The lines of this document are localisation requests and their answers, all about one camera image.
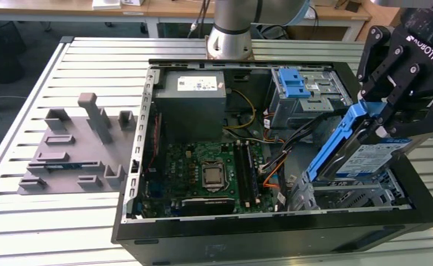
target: white box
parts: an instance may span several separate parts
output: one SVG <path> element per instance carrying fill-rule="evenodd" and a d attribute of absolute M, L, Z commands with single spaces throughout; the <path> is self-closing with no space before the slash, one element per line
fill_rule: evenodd
<path fill-rule="evenodd" d="M 93 10 L 101 9 L 119 9 L 119 0 L 93 0 Z"/>
<path fill-rule="evenodd" d="M 134 6 L 141 6 L 145 0 L 121 0 L 122 4 L 132 4 Z"/>

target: motherboard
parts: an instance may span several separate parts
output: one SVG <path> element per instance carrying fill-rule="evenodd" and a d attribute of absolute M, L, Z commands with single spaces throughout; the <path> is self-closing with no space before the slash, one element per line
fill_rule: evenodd
<path fill-rule="evenodd" d="M 148 216 L 272 212 L 273 195 L 256 171 L 264 163 L 258 142 L 170 144 L 164 177 L 149 183 Z"/>

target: robotiq logo text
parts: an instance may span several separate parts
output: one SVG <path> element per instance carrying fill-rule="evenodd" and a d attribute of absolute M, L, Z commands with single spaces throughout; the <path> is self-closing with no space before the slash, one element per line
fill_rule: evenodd
<path fill-rule="evenodd" d="M 413 36 L 408 36 L 408 41 L 415 42 L 417 46 L 421 48 L 421 50 L 425 52 L 425 54 L 429 56 L 429 58 L 433 61 L 433 48 L 429 47 L 427 44 L 424 44 L 420 40 L 416 39 Z"/>

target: desk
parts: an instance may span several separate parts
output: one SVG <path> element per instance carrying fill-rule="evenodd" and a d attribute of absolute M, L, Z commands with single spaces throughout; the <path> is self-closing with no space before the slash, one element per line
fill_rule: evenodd
<path fill-rule="evenodd" d="M 253 47 L 257 60 L 348 62 L 355 72 L 363 54 L 361 43 L 254 40 Z M 0 265 L 140 265 L 111 243 L 118 192 L 22 196 L 17 190 L 47 128 L 43 119 L 49 109 L 62 107 L 70 115 L 86 115 L 78 96 L 94 92 L 109 115 L 130 109 L 138 114 L 150 58 L 204 59 L 205 42 L 75 38 L 73 43 L 59 44 L 0 144 Z M 433 195 L 433 139 L 409 157 Z M 364 253 L 281 258 L 245 265 L 367 266 L 400 262 L 433 265 L 433 228 Z"/>
<path fill-rule="evenodd" d="M 74 22 L 145 22 L 149 36 L 158 38 L 160 23 L 193 23 L 201 10 L 201 0 L 146 0 L 142 6 L 124 5 L 122 9 L 91 10 L 93 0 L 0 0 L 0 20 L 74 21 Z M 344 41 L 355 41 L 371 14 L 361 7 L 357 13 L 316 7 L 320 26 L 348 27 Z M 206 23 L 213 23 L 214 7 L 210 5 Z M 298 25 L 313 26 L 315 19 Z"/>

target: wooden desk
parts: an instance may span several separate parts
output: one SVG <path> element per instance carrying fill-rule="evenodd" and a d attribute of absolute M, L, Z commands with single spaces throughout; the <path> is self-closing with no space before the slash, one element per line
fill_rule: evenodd
<path fill-rule="evenodd" d="M 150 23 L 185 22 L 192 23 L 201 11 L 202 0 L 150 0 L 148 15 L 154 17 Z M 364 23 L 371 20 L 372 16 L 368 11 L 360 7 L 357 13 L 333 7 L 316 7 L 320 26 L 348 27 L 344 41 L 356 41 Z M 213 23 L 214 5 L 210 4 L 208 11 L 206 23 Z M 315 19 L 304 19 L 298 25 L 313 26 Z"/>
<path fill-rule="evenodd" d="M 0 14 L 126 16 L 124 12 L 148 14 L 148 0 L 142 6 L 122 5 L 121 9 L 93 10 L 93 0 L 0 0 Z"/>
<path fill-rule="evenodd" d="M 0 0 L 0 20 L 74 21 L 74 22 L 144 22 L 149 36 L 158 38 L 160 23 L 193 23 L 202 0 L 146 0 L 142 6 L 124 5 L 121 9 L 94 11 L 93 0 Z M 320 26 L 348 27 L 344 41 L 355 41 L 371 15 L 361 7 L 357 13 L 333 7 L 316 7 Z M 214 4 L 210 5 L 206 23 L 213 23 Z M 315 19 L 298 25 L 313 26 Z"/>
<path fill-rule="evenodd" d="M 192 17 L 196 18 L 201 11 L 202 0 L 150 0 L 148 13 L 153 17 Z M 361 7 L 359 12 L 351 12 L 333 7 L 316 6 L 321 20 L 371 20 L 371 14 Z M 210 3 L 208 17 L 213 18 L 216 14 L 214 2 Z"/>

